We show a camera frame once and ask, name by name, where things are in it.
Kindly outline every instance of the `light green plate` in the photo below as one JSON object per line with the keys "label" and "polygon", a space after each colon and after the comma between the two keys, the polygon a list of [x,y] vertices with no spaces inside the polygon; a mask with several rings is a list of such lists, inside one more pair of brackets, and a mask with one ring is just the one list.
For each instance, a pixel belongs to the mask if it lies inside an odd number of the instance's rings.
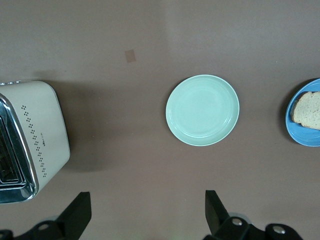
{"label": "light green plate", "polygon": [[224,139],[235,127],[239,100],[220,77],[197,75],[180,83],[166,104],[166,121],[182,142],[207,146]]}

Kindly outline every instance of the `white toaster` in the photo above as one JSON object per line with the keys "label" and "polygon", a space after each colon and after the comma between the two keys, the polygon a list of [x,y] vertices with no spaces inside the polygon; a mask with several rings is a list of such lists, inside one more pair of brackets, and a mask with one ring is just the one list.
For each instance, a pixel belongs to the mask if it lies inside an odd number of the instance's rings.
{"label": "white toaster", "polygon": [[32,199],[69,157],[53,88],[43,81],[0,83],[0,204]]}

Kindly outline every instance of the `plate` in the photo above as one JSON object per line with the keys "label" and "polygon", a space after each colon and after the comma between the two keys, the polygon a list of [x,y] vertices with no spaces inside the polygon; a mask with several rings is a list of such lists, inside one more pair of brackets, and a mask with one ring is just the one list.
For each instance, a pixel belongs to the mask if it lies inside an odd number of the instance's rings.
{"label": "plate", "polygon": [[166,104],[166,121],[182,142],[208,146],[224,139],[239,117],[239,100],[220,77],[197,75],[181,82]]}
{"label": "plate", "polygon": [[320,147],[320,130],[304,127],[292,121],[290,112],[295,100],[304,92],[320,91],[320,78],[301,88],[291,99],[285,113],[285,125],[290,136],[299,144],[308,147]]}

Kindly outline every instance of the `blue plate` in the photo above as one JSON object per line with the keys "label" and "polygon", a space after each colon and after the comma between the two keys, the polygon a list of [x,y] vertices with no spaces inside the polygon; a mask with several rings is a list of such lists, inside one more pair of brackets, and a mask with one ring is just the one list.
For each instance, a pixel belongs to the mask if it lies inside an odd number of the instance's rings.
{"label": "blue plate", "polygon": [[320,147],[320,130],[304,127],[292,121],[290,112],[295,100],[304,92],[319,92],[320,78],[301,88],[291,99],[285,113],[285,125],[290,136],[299,144],[308,147]]}

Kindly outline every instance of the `toaster slot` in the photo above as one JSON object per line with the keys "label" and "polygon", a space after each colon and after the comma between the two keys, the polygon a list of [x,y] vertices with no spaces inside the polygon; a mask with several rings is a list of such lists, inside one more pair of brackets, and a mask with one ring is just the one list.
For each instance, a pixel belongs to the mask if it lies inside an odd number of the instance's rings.
{"label": "toaster slot", "polygon": [[2,118],[0,117],[0,189],[22,184],[21,169],[12,149]]}

